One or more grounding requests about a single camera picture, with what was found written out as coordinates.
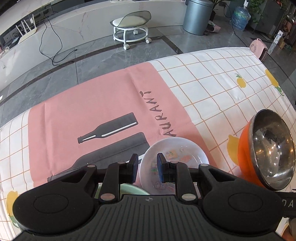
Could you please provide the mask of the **green ceramic bowl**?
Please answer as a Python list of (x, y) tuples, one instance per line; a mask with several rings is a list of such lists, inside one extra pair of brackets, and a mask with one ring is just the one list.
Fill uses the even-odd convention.
[[(100, 193), (102, 186), (103, 186), (103, 183), (99, 183), (97, 190), (94, 194), (95, 199), (102, 199), (101, 196), (103, 195), (103, 193)], [(119, 190), (119, 196), (118, 196), (119, 199), (125, 194), (127, 194), (127, 195), (150, 195), (147, 191), (145, 191), (135, 185), (126, 184), (126, 183), (121, 184), (118, 190)], [(115, 199), (115, 195), (111, 194), (110, 192), (108, 192), (107, 197), (108, 197), (108, 199), (102, 199), (102, 200), (113, 201)]]

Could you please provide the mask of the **white melamine sticker plate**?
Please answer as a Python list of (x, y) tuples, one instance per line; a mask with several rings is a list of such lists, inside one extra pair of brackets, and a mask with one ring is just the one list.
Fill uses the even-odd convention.
[(149, 147), (139, 167), (139, 181), (142, 188), (152, 195), (174, 194), (175, 184), (162, 183), (157, 168), (157, 154), (162, 153), (168, 162), (182, 162), (189, 168), (198, 168), (200, 164), (209, 164), (204, 151), (186, 138), (165, 138)]

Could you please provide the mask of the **orange steel bowl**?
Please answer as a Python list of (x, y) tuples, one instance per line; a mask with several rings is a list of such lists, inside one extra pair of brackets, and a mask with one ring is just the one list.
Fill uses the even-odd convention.
[(295, 172), (295, 145), (285, 121), (262, 109), (244, 127), (238, 144), (244, 179), (272, 191), (285, 189)]

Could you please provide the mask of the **pink restaurant placemat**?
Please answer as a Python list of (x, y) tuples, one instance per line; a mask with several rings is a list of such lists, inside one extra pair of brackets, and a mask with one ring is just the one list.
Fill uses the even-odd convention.
[(31, 108), (28, 117), (30, 173), (34, 186), (72, 167), (93, 151), (120, 156), (169, 137), (195, 142), (211, 164), (201, 133), (150, 63), (88, 80)]

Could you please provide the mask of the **checked lemon tablecloth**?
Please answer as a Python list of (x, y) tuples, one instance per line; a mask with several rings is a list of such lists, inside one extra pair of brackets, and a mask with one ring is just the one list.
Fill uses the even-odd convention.
[[(248, 48), (196, 51), (146, 63), (154, 66), (185, 108), (214, 159), (213, 165), (219, 169), (241, 174), (237, 161), (239, 137), (250, 119), (264, 108), (278, 113), (295, 134), (295, 109), (287, 91)], [(36, 187), (29, 161), (30, 110), (26, 108), (1, 128), (1, 240), (12, 240), (20, 233), (12, 205), (19, 195)], [(149, 148), (130, 150), (123, 143), (118, 146), (123, 150), (120, 156), (112, 157), (110, 150), (93, 151), (98, 155), (97, 166), (121, 161), (133, 153), (138, 154), (141, 163)], [(88, 165), (85, 155), (65, 171)]]

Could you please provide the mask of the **white rolling stool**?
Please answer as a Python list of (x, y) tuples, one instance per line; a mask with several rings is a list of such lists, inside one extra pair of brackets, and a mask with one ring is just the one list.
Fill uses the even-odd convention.
[[(149, 37), (147, 23), (151, 18), (152, 15), (150, 11), (136, 11), (112, 20), (110, 24), (113, 27), (113, 40), (123, 43), (124, 51), (130, 49), (129, 43), (136, 43), (144, 40), (147, 44), (150, 44), (152, 39)], [(145, 35), (134, 39), (127, 38), (128, 32), (132, 32), (135, 36), (138, 35), (138, 31), (144, 32)]]

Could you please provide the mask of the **pink small heater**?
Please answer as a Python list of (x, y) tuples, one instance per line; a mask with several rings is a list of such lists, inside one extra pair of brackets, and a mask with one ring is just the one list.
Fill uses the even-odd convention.
[(261, 62), (265, 60), (268, 49), (266, 44), (264, 44), (264, 42), (261, 39), (254, 39), (251, 42), (249, 48)]

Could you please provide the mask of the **grey metal trash can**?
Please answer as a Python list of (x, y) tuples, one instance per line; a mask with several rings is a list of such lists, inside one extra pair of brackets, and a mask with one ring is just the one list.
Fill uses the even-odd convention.
[(183, 29), (193, 35), (202, 36), (207, 28), (213, 10), (213, 2), (209, 0), (188, 0), (183, 22)]

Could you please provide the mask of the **white wifi router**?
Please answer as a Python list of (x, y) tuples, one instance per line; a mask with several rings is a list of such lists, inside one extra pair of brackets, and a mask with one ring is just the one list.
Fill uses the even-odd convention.
[(32, 15), (28, 22), (25, 19), (21, 20), (21, 24), (19, 26), (15, 25), (15, 27), (21, 35), (19, 37), (19, 43), (21, 43), (36, 33), (37, 25), (35, 22), (35, 16)]

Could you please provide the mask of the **blue water jug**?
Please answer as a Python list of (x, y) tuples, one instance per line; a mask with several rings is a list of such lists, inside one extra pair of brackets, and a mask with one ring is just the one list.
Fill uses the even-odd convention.
[(248, 5), (249, 1), (244, 1), (243, 6), (238, 6), (235, 8), (231, 19), (231, 25), (233, 28), (241, 31), (245, 30), (245, 27), (251, 19), (251, 15), (248, 11)]

